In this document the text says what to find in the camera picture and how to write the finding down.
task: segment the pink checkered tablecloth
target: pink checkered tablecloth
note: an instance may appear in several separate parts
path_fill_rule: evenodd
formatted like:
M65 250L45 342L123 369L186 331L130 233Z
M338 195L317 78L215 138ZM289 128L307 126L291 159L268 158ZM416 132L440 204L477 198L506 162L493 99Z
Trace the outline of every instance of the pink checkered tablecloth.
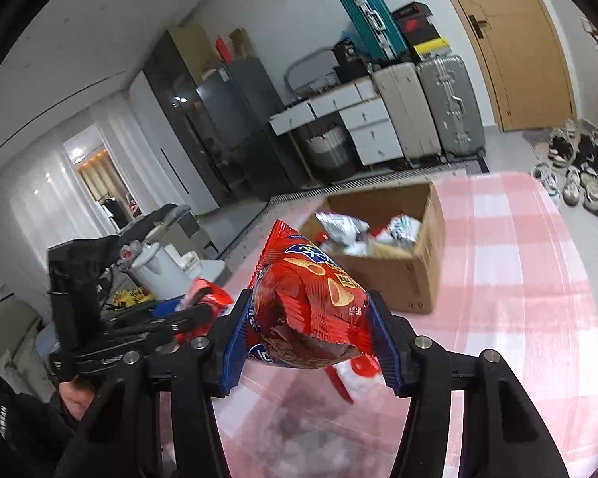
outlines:
M585 268L556 208L530 176L503 172L435 184L446 223L441 288L430 315L407 315L447 350L501 352L548 426L572 478L598 459L598 317ZM300 225L317 201L280 214ZM246 287L260 248L227 289ZM354 405L325 372L247 361L215 400L233 476L389 476L409 400L376 386ZM462 400L454 392L444 476L456 476Z

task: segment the white curtain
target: white curtain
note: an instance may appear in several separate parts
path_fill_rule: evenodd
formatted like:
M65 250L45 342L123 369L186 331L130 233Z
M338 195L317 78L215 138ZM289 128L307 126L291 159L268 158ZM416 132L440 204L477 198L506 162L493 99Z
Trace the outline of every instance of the white curtain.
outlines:
M51 130L0 172L0 279L45 321L46 251L71 239L115 233L64 151L67 137L80 132L83 116L78 118Z
M128 102L115 94L90 108L104 145L142 213L165 204L185 204L148 144Z

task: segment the ceiling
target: ceiling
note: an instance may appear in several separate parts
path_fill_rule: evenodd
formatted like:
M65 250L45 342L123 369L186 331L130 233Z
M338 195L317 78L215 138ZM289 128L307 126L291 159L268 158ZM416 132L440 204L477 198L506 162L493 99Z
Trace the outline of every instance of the ceiling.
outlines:
M78 162L80 157L86 157L103 146L102 134L96 124L81 130L77 135L64 142L64 149L72 163Z
M0 168L72 114L125 88L200 0L50 0L0 65Z

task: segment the metal screw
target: metal screw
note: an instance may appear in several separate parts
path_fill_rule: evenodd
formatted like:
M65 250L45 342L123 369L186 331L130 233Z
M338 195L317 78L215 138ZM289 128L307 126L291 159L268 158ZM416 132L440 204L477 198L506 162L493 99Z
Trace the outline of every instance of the metal screw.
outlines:
M135 364L140 360L140 353L137 351L131 351L130 353L124 354L122 361L126 364Z
M209 339L205 336L198 336L191 340L191 347L193 349L205 349L207 346L209 346Z
M490 363L498 363L501 360L501 354L492 349L487 349L483 354L483 357L485 357L485 359Z
M417 336L415 338L415 345L419 349L429 349L432 346L432 340L427 336Z

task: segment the person's hand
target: person's hand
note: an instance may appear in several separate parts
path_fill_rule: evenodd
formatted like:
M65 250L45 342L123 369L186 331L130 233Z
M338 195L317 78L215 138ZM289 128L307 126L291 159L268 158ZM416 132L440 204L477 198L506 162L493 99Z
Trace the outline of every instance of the person's hand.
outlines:
M91 404L95 392L89 383L80 377L73 378L73 381L60 383L60 397L66 409L77 421L81 421L84 412Z

